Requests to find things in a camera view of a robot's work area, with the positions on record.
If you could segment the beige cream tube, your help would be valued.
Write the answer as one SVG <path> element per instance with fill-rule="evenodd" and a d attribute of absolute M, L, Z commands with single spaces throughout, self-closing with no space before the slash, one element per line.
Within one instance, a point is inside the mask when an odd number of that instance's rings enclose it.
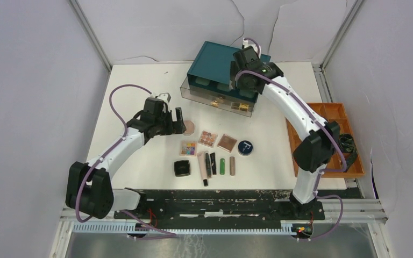
<path fill-rule="evenodd" d="M 208 173 L 207 173 L 207 167 L 206 167 L 206 162 L 205 162 L 205 155 L 206 155 L 206 152 L 198 152 L 197 160 L 198 160 L 198 164 L 200 168 L 200 174 L 201 174 L 203 185 L 207 187 L 208 186 Z"/>

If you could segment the black Zeesea tube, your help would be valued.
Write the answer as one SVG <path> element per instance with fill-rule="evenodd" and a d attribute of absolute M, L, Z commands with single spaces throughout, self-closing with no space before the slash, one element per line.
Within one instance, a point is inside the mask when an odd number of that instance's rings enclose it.
<path fill-rule="evenodd" d="M 216 166 L 216 153 L 210 153 L 210 162 L 212 167 Z"/>

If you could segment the dark green concealer stick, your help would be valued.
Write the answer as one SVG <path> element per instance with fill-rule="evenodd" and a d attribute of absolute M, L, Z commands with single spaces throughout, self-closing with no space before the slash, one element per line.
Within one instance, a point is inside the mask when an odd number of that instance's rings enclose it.
<path fill-rule="evenodd" d="M 212 178 L 211 158 L 210 158 L 210 153 L 208 151 L 205 151 L 204 159 L 205 159 L 205 167 L 206 167 L 207 177 Z"/>

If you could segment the green lipstick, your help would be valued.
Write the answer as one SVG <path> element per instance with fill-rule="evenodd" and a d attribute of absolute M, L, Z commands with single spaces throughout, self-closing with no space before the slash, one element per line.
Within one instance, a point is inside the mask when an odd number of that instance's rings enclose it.
<path fill-rule="evenodd" d="M 220 173 L 221 175 L 225 175 L 225 159 L 224 159 L 224 158 L 221 158 L 221 159 L 220 159 L 220 170 L 219 170 L 219 173 Z"/>

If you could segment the champagne gold lipstick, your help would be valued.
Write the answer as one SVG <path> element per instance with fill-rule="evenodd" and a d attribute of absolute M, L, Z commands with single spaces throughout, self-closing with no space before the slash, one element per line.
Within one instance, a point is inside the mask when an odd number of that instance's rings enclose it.
<path fill-rule="evenodd" d="M 235 176 L 236 175 L 236 160 L 234 156 L 231 156 L 229 159 L 229 163 L 230 163 L 230 175 L 231 176 Z"/>

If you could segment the black and gold lipstick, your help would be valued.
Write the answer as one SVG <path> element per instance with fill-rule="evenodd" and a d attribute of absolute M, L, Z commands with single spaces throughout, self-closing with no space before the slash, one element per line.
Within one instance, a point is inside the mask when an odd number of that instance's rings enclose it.
<path fill-rule="evenodd" d="M 233 102 L 231 103 L 231 109 L 247 112 L 249 110 L 249 105 L 244 103 Z"/>

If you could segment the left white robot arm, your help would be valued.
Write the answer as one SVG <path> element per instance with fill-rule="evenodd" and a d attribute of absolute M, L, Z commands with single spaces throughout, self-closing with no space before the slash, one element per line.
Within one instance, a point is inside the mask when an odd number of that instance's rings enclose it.
<path fill-rule="evenodd" d="M 176 120 L 172 120 L 170 99 L 168 93 L 147 98 L 144 108 L 125 124 L 124 136 L 99 157 L 70 166 L 65 199 L 69 208 L 98 219 L 119 210 L 127 210 L 137 219 L 146 215 L 148 205 L 141 200 L 142 193 L 113 189 L 111 180 L 128 158 L 153 137 L 186 131 L 181 108 L 175 109 Z"/>

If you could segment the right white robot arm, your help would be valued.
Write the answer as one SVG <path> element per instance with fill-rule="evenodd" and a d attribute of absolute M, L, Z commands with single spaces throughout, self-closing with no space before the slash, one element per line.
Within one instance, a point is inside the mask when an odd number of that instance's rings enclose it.
<path fill-rule="evenodd" d="M 295 219 L 303 219 L 311 211 L 309 203 L 316 197 L 321 173 L 339 152 L 340 126 L 314 111 L 295 92 L 283 71 L 272 62 L 264 63 L 253 47 L 236 51 L 233 58 L 232 85 L 272 101 L 283 112 L 301 141 L 293 151 L 298 173 L 289 197 L 289 213 Z"/>

